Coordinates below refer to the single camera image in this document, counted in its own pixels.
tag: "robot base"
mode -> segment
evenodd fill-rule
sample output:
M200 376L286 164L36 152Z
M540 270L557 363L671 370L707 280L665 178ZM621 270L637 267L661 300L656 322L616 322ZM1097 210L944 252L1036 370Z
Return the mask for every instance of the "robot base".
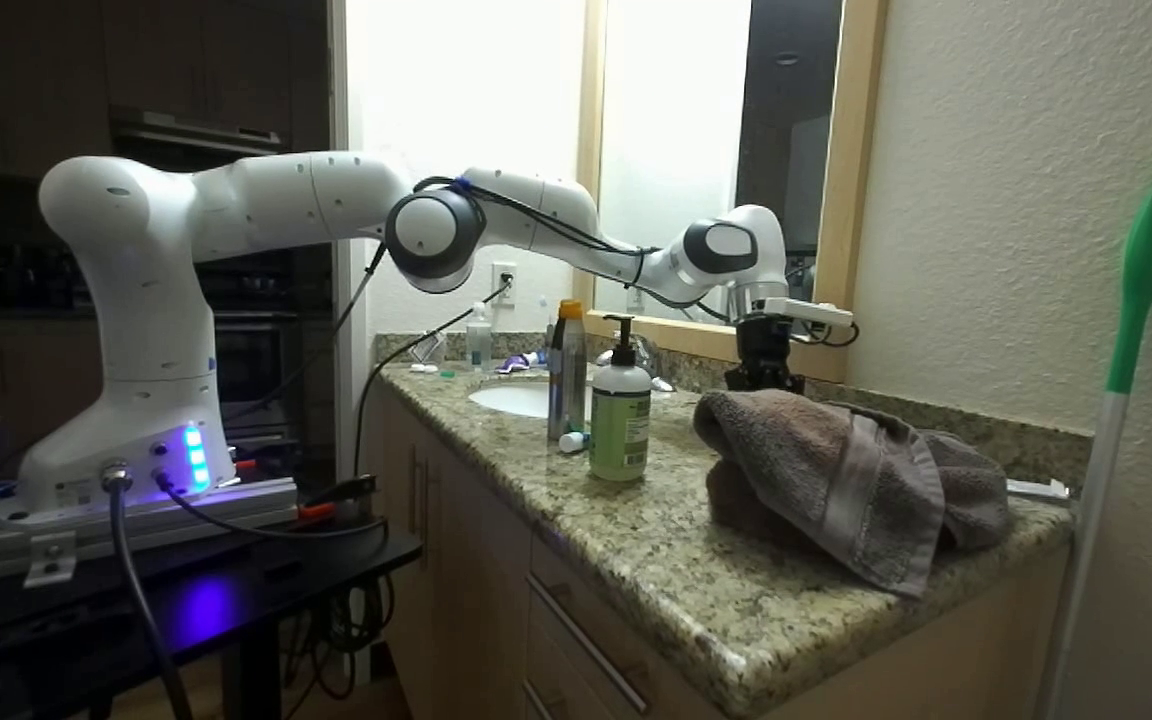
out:
M226 523L263 526L294 518L297 485L294 474L231 485L208 495L193 495L189 502ZM128 542L138 551L226 530L217 523L189 514L168 495L153 502L128 502L123 518L128 518ZM66 583L74 580L82 559L98 556L111 556L104 502L0 518L0 575L25 575L25 589Z

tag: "beige wall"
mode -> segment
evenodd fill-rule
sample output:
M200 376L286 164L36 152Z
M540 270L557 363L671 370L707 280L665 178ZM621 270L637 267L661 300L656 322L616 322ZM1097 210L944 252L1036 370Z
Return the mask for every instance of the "beige wall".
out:
M1152 0L891 0L853 378L1093 430L1150 171ZM1065 714L1152 714L1152 328Z

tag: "table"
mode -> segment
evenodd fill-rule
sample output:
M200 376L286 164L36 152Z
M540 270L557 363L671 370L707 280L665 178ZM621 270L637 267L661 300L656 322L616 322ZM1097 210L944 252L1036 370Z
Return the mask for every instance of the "table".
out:
M212 534L138 551L150 603L175 664L226 648L226 714L282 714L282 620L421 556L403 530L356 541ZM108 709L156 675L117 559L92 559L66 589L0 580L0 714Z

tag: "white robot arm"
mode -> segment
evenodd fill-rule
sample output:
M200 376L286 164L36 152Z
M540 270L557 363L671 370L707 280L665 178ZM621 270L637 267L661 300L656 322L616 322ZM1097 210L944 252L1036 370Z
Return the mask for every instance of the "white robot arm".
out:
M627 246L592 233L582 184L465 171L407 190L388 164L356 152L252 157L193 174L77 157L44 174L42 207L92 288L104 393L25 454L28 507L100 502L98 474L111 459L138 480L131 502L162 498L162 474L189 474L189 490L236 480L200 260L380 235L418 288L453 292L479 242L512 242L682 306L736 280L756 311L853 322L841 306L790 300L770 207L732 207L671 246Z

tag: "mirror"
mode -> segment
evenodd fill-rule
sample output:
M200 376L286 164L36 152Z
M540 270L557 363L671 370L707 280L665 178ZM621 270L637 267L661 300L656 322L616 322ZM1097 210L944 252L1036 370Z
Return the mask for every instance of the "mirror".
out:
M605 235L678 240L732 203L770 203L802 296L853 302L853 254L883 0L592 0L582 178L600 195ZM669 349L732 361L732 328L616 284L596 306L646 311ZM796 370L841 378L841 351L796 351Z

